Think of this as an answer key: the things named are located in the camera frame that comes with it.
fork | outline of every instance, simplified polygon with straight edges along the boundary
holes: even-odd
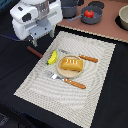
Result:
[[[81,88],[81,89],[85,89],[85,88],[86,88],[86,86],[83,85],[83,84],[80,84],[80,83],[78,83],[78,82],[72,81],[72,80],[67,79],[67,78],[61,78],[61,77],[59,77],[57,74],[54,74],[54,73],[51,72],[51,71],[45,71],[44,74],[45,74],[47,77],[49,77],[49,78],[52,78],[52,79],[60,79],[60,80],[64,81],[65,83],[74,85],[74,86],[76,86],[76,87],[78,87],[78,88]]]

dark table surface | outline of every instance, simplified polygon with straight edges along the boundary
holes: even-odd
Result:
[[[0,35],[15,37],[11,21],[9,12],[0,17]],[[128,44],[58,26],[55,37],[60,31],[116,44],[91,128],[127,128]],[[46,35],[38,40],[38,47],[35,48],[30,42],[17,42],[0,36],[0,104],[26,113],[54,128],[80,128],[52,112],[13,95],[39,61],[37,56],[27,50],[27,46],[43,54],[53,40],[54,38]]]

wooden knife handle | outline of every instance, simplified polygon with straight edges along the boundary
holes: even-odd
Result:
[[[78,87],[78,88],[81,88],[81,89],[85,89],[85,88],[86,88],[85,85],[80,84],[80,83],[75,82],[75,81],[72,81],[72,80],[69,80],[69,79],[67,79],[67,78],[64,79],[64,82],[66,82],[66,83],[68,83],[68,84],[71,84],[71,85],[74,85],[74,86],[76,86],[76,87]]]
[[[33,54],[35,54],[36,56],[38,56],[39,58],[42,58],[43,57],[43,55],[41,53],[37,52],[36,50],[34,50],[33,48],[31,48],[30,46],[28,46],[27,49],[29,51],[31,51]]]
[[[92,57],[88,57],[88,56],[84,56],[84,55],[81,55],[79,54],[79,57],[82,58],[82,59],[85,59],[85,60],[89,60],[89,61],[92,61],[92,62],[98,62],[98,59],[95,59],[95,58],[92,58]]]

butter knife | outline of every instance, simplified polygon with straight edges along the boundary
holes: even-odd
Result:
[[[81,59],[85,59],[85,60],[92,61],[92,62],[95,62],[95,63],[98,62],[98,59],[96,59],[96,58],[84,56],[84,55],[77,54],[77,53],[71,53],[71,52],[68,52],[68,51],[65,51],[65,50],[62,50],[62,49],[59,49],[59,51],[65,53],[65,54],[72,54],[72,55],[75,55],[75,56],[79,56]]]

wooden fork handle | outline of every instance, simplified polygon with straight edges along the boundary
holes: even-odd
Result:
[[[88,57],[88,56],[84,56],[84,55],[81,55],[79,54],[79,57],[82,58],[82,59],[85,59],[85,60],[89,60],[89,61],[92,61],[92,62],[98,62],[98,59],[95,59],[95,58],[92,58],[92,57]]]
[[[80,84],[80,83],[75,82],[75,81],[72,81],[72,80],[69,80],[69,79],[67,79],[67,78],[64,79],[64,82],[66,82],[66,83],[68,83],[68,84],[71,84],[71,85],[74,85],[74,86],[76,86],[76,87],[78,87],[78,88],[81,88],[81,89],[85,89],[85,88],[86,88],[85,85]]]

